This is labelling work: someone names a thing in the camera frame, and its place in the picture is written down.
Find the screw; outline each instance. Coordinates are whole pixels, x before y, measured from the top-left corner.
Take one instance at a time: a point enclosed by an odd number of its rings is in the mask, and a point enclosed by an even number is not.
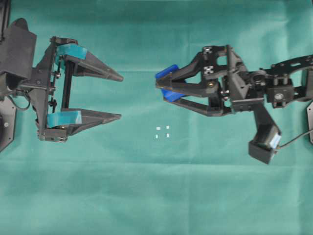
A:
[[[278,93],[278,94],[276,94],[276,95],[274,96],[274,98],[277,99],[277,100],[281,100],[281,99],[284,98],[284,95],[281,94],[281,93]]]
[[[59,73],[59,72],[54,72],[54,75],[55,75],[55,77],[56,77],[57,79],[61,77],[61,73]]]

